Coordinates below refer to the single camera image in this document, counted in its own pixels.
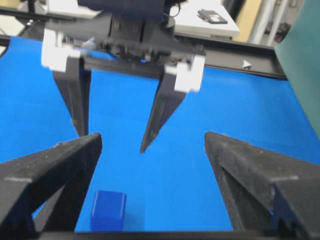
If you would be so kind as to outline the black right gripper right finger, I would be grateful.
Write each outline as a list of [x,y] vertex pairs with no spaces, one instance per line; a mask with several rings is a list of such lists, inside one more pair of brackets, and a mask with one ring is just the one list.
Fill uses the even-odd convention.
[[320,167],[207,132],[205,153],[234,230],[320,234]]

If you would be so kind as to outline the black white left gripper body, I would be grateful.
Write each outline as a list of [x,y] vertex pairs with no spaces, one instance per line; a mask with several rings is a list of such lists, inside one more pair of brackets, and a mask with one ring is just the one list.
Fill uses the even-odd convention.
[[67,71],[68,58],[86,57],[90,50],[114,55],[128,66],[146,64],[175,76],[177,92],[201,88],[205,51],[179,42],[163,23],[115,16],[107,12],[93,19],[49,21],[44,27],[41,64],[59,73]]

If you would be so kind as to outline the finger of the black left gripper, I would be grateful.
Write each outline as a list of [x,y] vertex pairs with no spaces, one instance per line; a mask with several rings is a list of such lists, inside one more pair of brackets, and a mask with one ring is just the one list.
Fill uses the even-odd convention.
[[84,68],[84,59],[68,57],[65,72],[54,71],[53,79],[70,113],[78,136],[88,135],[92,72]]
[[158,84],[139,152],[144,153],[160,129],[185,99],[186,93],[175,91],[176,75],[164,73]]

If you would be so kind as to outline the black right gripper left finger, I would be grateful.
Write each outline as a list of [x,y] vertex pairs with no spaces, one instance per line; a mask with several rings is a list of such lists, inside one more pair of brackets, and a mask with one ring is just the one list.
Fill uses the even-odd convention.
[[96,132],[1,163],[1,234],[74,231],[101,152]]

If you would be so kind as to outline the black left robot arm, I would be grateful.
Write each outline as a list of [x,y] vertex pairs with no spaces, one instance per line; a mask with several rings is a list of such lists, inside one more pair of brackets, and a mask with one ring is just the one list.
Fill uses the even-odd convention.
[[53,79],[79,136],[89,133],[92,70],[158,79],[140,145],[144,153],[189,92],[201,88],[204,48],[179,42],[170,15],[179,0],[80,0],[92,19],[49,20],[41,63]]

